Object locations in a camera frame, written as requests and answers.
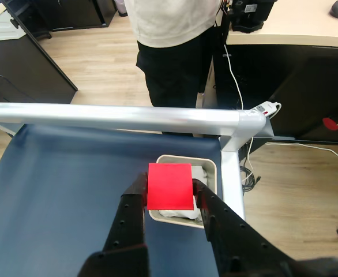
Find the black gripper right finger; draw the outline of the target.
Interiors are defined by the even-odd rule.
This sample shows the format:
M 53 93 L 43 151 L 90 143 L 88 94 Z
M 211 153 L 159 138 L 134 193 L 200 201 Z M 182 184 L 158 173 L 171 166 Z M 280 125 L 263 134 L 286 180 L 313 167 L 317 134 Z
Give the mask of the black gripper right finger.
M 193 179 L 219 276 L 297 276 L 293 259 L 270 244 L 206 185 Z

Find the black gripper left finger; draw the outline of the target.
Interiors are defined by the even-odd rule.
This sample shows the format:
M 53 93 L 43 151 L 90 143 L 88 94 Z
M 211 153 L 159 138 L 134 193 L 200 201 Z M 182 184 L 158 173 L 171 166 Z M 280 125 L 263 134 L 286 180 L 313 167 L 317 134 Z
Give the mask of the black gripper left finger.
M 149 254 L 144 239 L 148 175 L 140 174 L 120 198 L 108 237 L 91 254 L 78 276 L 149 276 Z

